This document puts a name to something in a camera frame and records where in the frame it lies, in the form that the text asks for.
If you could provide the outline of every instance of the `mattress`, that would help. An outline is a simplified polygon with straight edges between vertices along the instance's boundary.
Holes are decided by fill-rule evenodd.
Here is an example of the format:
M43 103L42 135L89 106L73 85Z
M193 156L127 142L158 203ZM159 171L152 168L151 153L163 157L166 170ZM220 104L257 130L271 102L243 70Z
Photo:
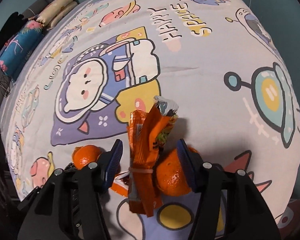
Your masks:
M279 222L300 163L300 109L271 36L242 0L78 5L39 44L0 109L19 197L65 168L75 147L108 151L119 138L122 191L102 199L112 239L186 240L200 194L162 194L163 206L147 218L129 211L121 183L130 113L148 112L156 95L179 105L165 151L184 138L205 161L244 169Z

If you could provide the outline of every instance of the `bed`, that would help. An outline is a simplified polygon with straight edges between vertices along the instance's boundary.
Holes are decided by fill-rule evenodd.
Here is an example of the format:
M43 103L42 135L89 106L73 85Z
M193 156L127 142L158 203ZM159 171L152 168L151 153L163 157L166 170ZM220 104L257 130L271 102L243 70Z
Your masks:
M1 105L20 199L75 147L109 150L119 138L121 190L102 197L112 239L187 239L199 194L163 195L150 218L129 212L125 197L130 112L148 112L156 95L179 104L165 151L184 138L206 161L244 169L279 222L300 163L300 109L270 35L241 0L88 0L69 13Z

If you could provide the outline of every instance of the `orange fruit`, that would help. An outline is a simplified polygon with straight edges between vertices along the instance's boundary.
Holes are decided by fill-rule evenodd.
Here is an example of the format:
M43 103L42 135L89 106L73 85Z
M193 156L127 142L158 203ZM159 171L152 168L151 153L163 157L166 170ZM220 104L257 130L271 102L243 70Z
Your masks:
M157 166L156 185L162 193L168 196L181 196L191 191L186 182L177 149L172 150Z
M99 147L94 145L76 147L72 154L72 162L78 170L81 170L87 164L96 162L100 154Z

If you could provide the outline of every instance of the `metal bolt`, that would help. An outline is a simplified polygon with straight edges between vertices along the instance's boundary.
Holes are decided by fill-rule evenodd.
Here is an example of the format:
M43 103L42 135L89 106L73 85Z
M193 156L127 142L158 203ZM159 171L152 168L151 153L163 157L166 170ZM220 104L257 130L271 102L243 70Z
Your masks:
M202 166L206 169L211 169L212 168L212 164L211 163L203 163Z
M62 172L63 172L63 170L59 168L59 169L56 169L53 173L54 173L54 175L58 176L58 175L60 175Z
M246 175L246 172L245 172L244 170L237 170L237 173L238 173L240 176Z
M90 169L94 169L94 168L96 168L97 166L98 166L97 163L89 163L89 164L88 164L88 167L89 167Z

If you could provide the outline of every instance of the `rubber band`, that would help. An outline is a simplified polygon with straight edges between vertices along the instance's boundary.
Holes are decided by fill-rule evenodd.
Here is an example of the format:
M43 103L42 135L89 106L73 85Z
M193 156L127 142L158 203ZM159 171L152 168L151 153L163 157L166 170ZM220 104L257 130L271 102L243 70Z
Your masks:
M135 169L131 167L129 168L129 171L137 173L153 173L153 169Z

